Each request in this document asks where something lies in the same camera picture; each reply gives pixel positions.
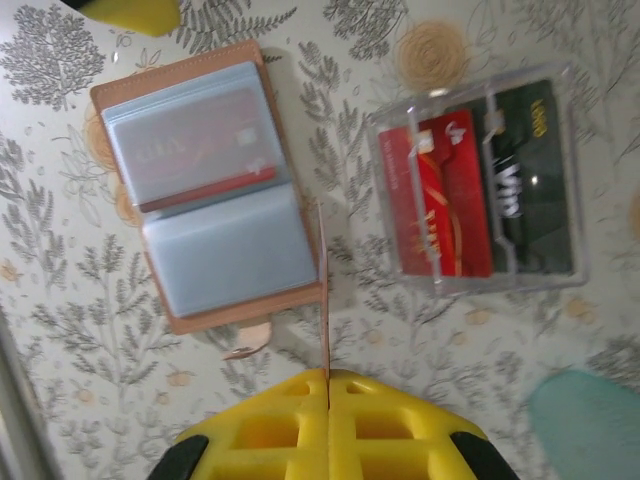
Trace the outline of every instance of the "tan leather card holder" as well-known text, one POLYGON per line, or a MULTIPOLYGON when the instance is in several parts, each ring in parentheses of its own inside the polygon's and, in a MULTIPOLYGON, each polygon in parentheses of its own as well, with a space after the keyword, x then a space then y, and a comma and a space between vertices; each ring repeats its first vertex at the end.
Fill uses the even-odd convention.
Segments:
MULTIPOLYGON (((293 184, 298 198, 298 205, 304 205, 295 169, 291 163, 291 155, 285 140, 282 121, 276 107, 275 97, 271 88, 271 82, 269 81, 267 68, 263 61, 262 54, 260 53, 260 47, 254 40, 248 40, 236 45, 220 48, 171 65, 166 65, 154 70, 148 70, 137 75, 132 75, 110 83, 95 86, 91 89, 91 100, 93 101, 98 114, 101 114, 106 108, 113 107, 142 95, 147 95, 187 80, 247 61, 254 62, 258 68, 258 72, 262 80, 262 86, 264 88, 267 101, 271 109, 271 114, 273 116, 278 135, 280 136, 280 141, 282 143, 282 148, 285 153, 289 170, 293 178, 293 184)), ((309 219, 303 209, 300 209, 300 214, 305 225, 309 244, 315 255, 317 250, 310 228, 309 219)), ((165 306, 171 330, 179 335, 260 317, 299 305, 320 302, 322 299, 323 288, 321 282, 318 281, 313 284, 287 290, 282 293, 218 308, 189 317, 179 318, 171 315, 162 286, 158 282, 154 266, 150 261, 149 255, 146 255, 146 257, 153 278, 155 279, 160 292, 160 297, 165 306)))

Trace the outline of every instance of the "floral patterned surface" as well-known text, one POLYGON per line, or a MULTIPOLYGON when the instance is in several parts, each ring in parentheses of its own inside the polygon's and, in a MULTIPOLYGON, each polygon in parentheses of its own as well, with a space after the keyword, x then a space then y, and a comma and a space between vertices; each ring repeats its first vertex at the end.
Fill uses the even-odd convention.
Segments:
POLYGON ((93 84, 246 38, 327 214, 336 366, 477 422, 525 480, 555 478, 526 412, 542 378, 587 368, 640 392, 637 0, 183 0, 159 39, 25 3, 0 6, 0 302, 68 478, 144 478, 181 429, 319 365, 315 306, 279 315, 271 346, 233 363, 233 328, 169 333, 89 102, 93 84), (424 19, 466 35, 469 78, 574 62, 584 288, 454 302, 393 281, 363 121, 407 95, 396 42, 424 19))

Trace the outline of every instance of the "card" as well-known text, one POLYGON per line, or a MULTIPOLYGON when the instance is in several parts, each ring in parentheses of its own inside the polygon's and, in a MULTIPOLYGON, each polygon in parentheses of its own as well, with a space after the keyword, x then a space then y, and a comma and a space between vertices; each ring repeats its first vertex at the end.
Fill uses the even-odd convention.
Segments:
MULTIPOLYGON (((486 188, 496 188, 504 234, 525 273, 573 271, 558 107, 551 82, 542 80, 496 95, 504 121, 492 139, 492 171, 481 162, 486 188)), ((487 131, 484 99, 470 108, 478 137, 487 131)), ((506 271, 504 250, 493 243, 494 267, 506 271)))
POLYGON ((419 129, 423 219, 418 219, 413 197, 408 127, 379 135, 402 270, 410 275, 433 272, 422 241, 424 222, 443 275, 489 276, 491 248, 471 114, 449 113, 421 122, 419 129))
POLYGON ((142 212, 231 198, 287 177, 255 65, 243 63, 102 112, 142 212))

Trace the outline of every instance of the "stitching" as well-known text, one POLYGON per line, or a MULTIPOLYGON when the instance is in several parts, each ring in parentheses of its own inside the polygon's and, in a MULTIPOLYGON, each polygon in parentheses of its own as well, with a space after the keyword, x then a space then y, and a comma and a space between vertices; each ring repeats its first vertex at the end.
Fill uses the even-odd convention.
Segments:
POLYGON ((256 51, 256 49, 252 48, 253 45, 254 44, 240 45, 240 46, 237 46, 237 47, 233 47, 230 50, 226 50, 224 52, 211 52, 211 54, 209 54, 209 55, 207 55, 207 54, 200 55, 200 56, 198 56, 196 58, 191 59, 190 61, 181 63, 180 65, 167 66, 167 67, 164 67, 164 68, 159 68, 158 70, 152 70, 152 71, 144 72, 142 74, 133 75, 128 82, 119 82, 119 83, 111 84, 111 85, 109 85, 109 84, 103 85, 102 88, 100 88, 98 90, 98 92, 96 94, 96 99, 100 99, 100 97, 102 97, 105 92, 108 92, 110 90, 121 89, 123 87, 128 87, 128 86, 131 86, 133 84, 146 81, 149 78, 158 77, 158 76, 162 76, 162 75, 167 75, 167 74, 169 74, 171 72, 175 72, 175 71, 178 71, 178 70, 183 70, 183 69, 191 67, 191 66, 193 66, 195 64, 198 64, 198 63, 201 63, 201 62, 204 62, 204 61, 208 61, 208 60, 211 60, 211 59, 216 58, 216 57, 221 57, 221 56, 224 56, 224 55, 230 55, 230 54, 232 54, 234 52, 237 52, 239 50, 244 50, 244 49, 247 49, 247 48, 251 48, 251 50, 253 50, 253 59, 254 59, 254 61, 256 63, 259 63, 260 62, 260 57, 258 55, 259 51, 256 51))

